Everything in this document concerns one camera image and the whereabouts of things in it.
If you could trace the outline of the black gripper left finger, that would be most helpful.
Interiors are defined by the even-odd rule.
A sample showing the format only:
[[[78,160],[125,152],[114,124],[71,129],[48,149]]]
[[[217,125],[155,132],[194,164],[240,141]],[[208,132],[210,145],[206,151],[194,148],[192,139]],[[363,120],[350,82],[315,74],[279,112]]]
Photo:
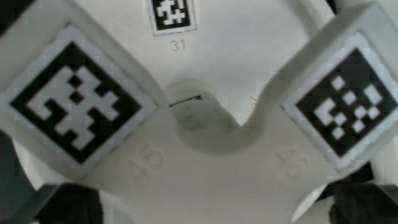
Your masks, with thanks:
[[[0,131],[0,224],[105,224],[100,192],[75,183],[34,188]]]

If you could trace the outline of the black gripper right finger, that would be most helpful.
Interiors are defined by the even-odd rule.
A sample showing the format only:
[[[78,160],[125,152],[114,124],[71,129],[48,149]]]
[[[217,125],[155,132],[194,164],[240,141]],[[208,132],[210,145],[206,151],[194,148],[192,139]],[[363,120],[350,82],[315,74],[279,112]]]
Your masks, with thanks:
[[[398,224],[398,186],[373,182],[372,164],[338,181],[322,192],[333,198],[331,224]]]

